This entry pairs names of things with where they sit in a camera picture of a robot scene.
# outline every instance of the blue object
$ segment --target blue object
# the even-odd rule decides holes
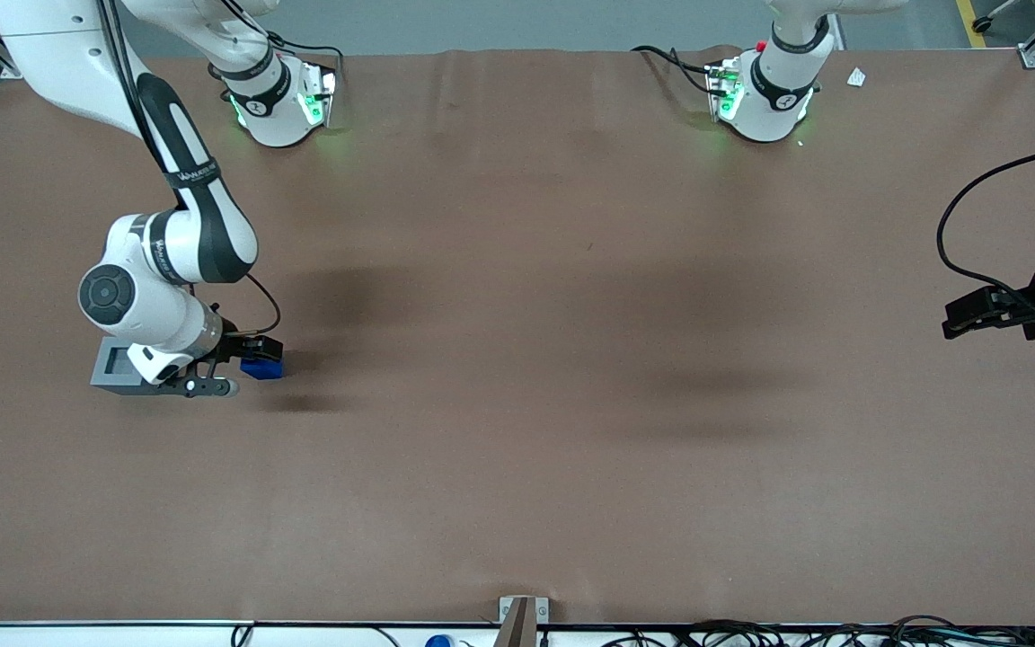
[[[283,360],[243,359],[242,373],[256,380],[276,380],[283,376]]]

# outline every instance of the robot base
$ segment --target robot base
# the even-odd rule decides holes
[[[160,385],[151,385],[143,379],[126,350],[130,343],[119,337],[102,337],[90,384],[118,394],[180,394],[183,398],[233,398],[238,393],[238,382],[231,378],[217,378],[214,369],[231,357],[242,357],[242,372],[259,380],[271,380],[283,375],[283,343],[259,335],[253,337],[223,337],[218,348],[205,357],[186,365],[186,370]],[[205,373],[199,373],[205,364]]]
[[[776,142],[783,140],[797,126],[797,122],[805,118],[814,91],[809,90],[790,110],[773,110],[769,106],[769,99],[752,89],[750,69],[757,55],[759,53],[756,50],[748,50],[739,57],[721,61],[718,66],[706,66],[707,87],[726,93],[723,97],[710,94],[710,114],[714,121],[730,124],[744,139],[752,142]]]

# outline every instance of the table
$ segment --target table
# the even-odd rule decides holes
[[[710,60],[722,51],[694,55]],[[861,89],[845,85],[855,65]],[[348,59],[256,145],[155,61],[254,222],[287,378],[87,385],[76,287],[169,208],[130,136],[0,87],[0,619],[1035,623],[1035,344],[946,343],[934,228],[1035,152],[1011,51],[842,52],[785,142],[629,53]],[[1035,166],[948,233],[1035,269]],[[241,326],[249,284],[200,287]]]

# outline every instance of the cable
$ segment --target cable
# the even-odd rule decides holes
[[[393,644],[393,647],[402,647],[402,644],[398,644],[397,640],[394,640],[393,637],[390,636],[389,631],[386,631],[385,629],[382,629],[382,627],[371,626],[371,629],[374,629],[374,630],[378,631],[378,634],[381,634],[382,636],[385,636],[385,639],[389,640],[390,644]]]
[[[993,275],[981,274],[980,271],[965,269],[964,267],[956,265],[955,262],[949,261],[949,255],[945,253],[944,234],[945,234],[945,226],[949,224],[949,217],[952,216],[953,210],[956,209],[956,205],[960,204],[960,201],[965,200],[965,196],[969,195],[969,192],[972,192],[973,188],[977,187],[977,184],[982,183],[982,181],[988,180],[994,175],[1001,174],[1003,172],[1009,171],[1009,169],[1017,168],[1018,166],[1024,166],[1026,164],[1034,163],[1034,160],[1035,160],[1035,154],[1025,155],[1023,156],[1023,158],[1017,158],[1011,160],[1011,163],[1006,163],[996,168],[992,168],[989,169],[989,171],[986,171],[981,175],[978,175],[977,177],[975,177],[973,181],[970,181],[969,184],[966,184],[965,188],[962,188],[960,192],[956,194],[956,197],[953,197],[953,200],[949,202],[949,206],[945,208],[945,212],[941,215],[941,222],[937,224],[937,255],[941,257],[941,262],[944,263],[945,267],[948,267],[948,269],[956,271],[957,274],[968,275],[969,278],[974,278],[977,280],[977,282],[981,283],[987,283],[990,286],[998,288],[998,290],[1002,290],[1003,292],[1005,292],[1007,296],[1009,296],[1010,299],[1015,300],[1015,302],[1017,302],[1018,305],[1022,305],[1023,307],[1026,307],[1031,312],[1035,312],[1035,303],[1032,303],[1030,302],[1030,300],[1024,298],[1024,296],[1022,296],[1019,292],[1017,292],[1016,290],[1012,290],[1009,286],[1007,286],[1006,283],[999,282],[998,280],[994,278]]]
[[[255,21],[253,17],[249,16],[249,13],[245,11],[245,9],[242,8],[241,4],[237,3],[236,0],[221,0],[221,4],[225,4],[226,8],[229,9],[231,13],[234,13],[235,18],[238,18],[239,21],[242,21],[242,24],[245,24],[249,29],[255,30],[258,33],[262,33],[262,35],[265,36],[266,39],[270,41],[270,45],[274,46],[274,48],[283,50],[283,52],[290,52],[290,50],[287,50],[287,48],[293,48],[296,50],[308,50],[316,52],[319,51],[333,52],[334,54],[337,55],[337,65],[339,66],[342,65],[342,58],[345,58],[345,54],[342,53],[342,50],[333,48],[332,45],[300,45],[300,42],[292,42],[290,40],[285,39],[285,37],[283,37],[283,34],[279,34],[278,32],[264,29],[261,25],[258,24],[258,22]]]
[[[637,48],[630,50],[630,52],[646,52],[649,54],[657,54],[658,57],[664,58],[666,61],[669,61],[670,65],[681,65],[683,66],[683,68],[689,71],[702,71],[702,72],[705,71],[704,68],[699,68],[699,66],[697,65],[682,61],[681,58],[677,57],[677,54],[673,53],[675,52],[675,50],[670,50],[670,52],[664,52],[662,50],[654,48],[654,46],[652,45],[639,45]]]
[[[161,152],[154,144],[154,137],[151,135],[151,127],[146,121],[146,113],[143,111],[143,102],[137,93],[137,82],[130,66],[130,57],[126,52],[126,36],[122,32],[122,22],[119,21],[119,9],[114,0],[97,0],[98,14],[102,18],[102,33],[106,37],[107,50],[111,52],[111,60],[114,61],[116,70],[119,73],[119,84],[122,85],[122,92],[126,95],[126,106],[130,108],[131,118],[135,125],[139,127],[139,136],[143,139],[147,151],[151,152],[154,163],[159,166],[161,173],[167,173],[166,161],[161,158]],[[177,188],[173,189],[178,208],[186,208],[185,202],[181,199],[181,193]]]
[[[249,637],[254,635],[255,625],[235,626],[234,630],[230,631],[230,647],[246,647]]]
[[[661,50],[658,50],[657,48],[654,48],[654,46],[652,46],[652,45],[639,45],[637,48],[632,49],[632,52],[643,52],[643,53],[648,53],[648,54],[657,54],[658,57],[664,58],[664,60],[667,62],[669,62],[670,65],[676,65],[678,67],[678,69],[681,70],[681,73],[683,73],[685,76],[686,81],[689,81],[690,85],[692,85],[693,87],[697,87],[702,92],[705,92],[706,94],[711,94],[711,95],[713,95],[713,97],[723,97],[726,95],[726,92],[722,91],[722,90],[714,90],[711,87],[706,87],[705,85],[701,85],[701,83],[699,83],[698,80],[694,79],[692,77],[692,75],[690,75],[689,72],[690,71],[696,71],[696,72],[699,72],[699,73],[705,73],[705,66],[697,66],[697,65],[694,65],[692,63],[686,63],[685,61],[681,60],[681,57],[678,56],[678,49],[677,48],[670,49],[670,53],[667,54],[667,53],[662,52]],[[721,61],[719,61],[719,60],[718,61],[711,61],[711,62],[708,62],[708,63],[705,63],[705,64],[706,65],[717,65],[719,62],[721,62]]]
[[[601,647],[617,647],[620,646],[620,644],[628,643],[630,640],[637,644],[653,644],[653,647],[670,647],[669,644],[661,643],[660,640],[650,638],[649,636],[642,636],[640,634],[628,636],[627,638],[611,640],[611,642],[603,644]]]
[[[250,280],[258,289],[262,291],[266,298],[270,300],[270,305],[274,307],[274,323],[264,328],[259,328],[256,330],[238,330],[234,332],[227,332],[228,337],[253,337],[254,335],[264,335],[266,332],[270,332],[272,329],[278,327],[278,324],[283,323],[283,308],[278,307],[278,302],[275,300],[274,295],[270,294],[269,290],[266,290],[266,286],[263,286],[258,278],[255,278],[254,274],[246,274],[246,277]]]

